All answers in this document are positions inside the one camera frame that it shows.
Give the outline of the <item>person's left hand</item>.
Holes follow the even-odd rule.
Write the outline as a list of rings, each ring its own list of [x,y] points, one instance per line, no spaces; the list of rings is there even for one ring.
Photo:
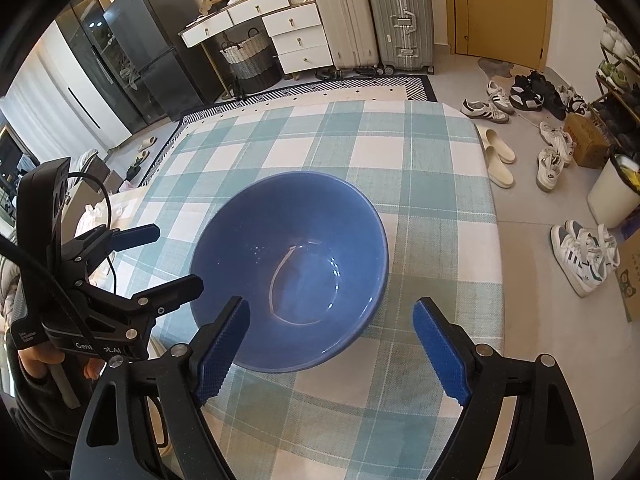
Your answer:
[[[50,342],[38,344],[38,346],[18,350],[24,370],[33,378],[43,378],[47,375],[50,366],[62,364],[65,354]],[[82,372],[85,378],[97,380],[103,370],[105,362],[97,358],[89,358],[85,362]]]

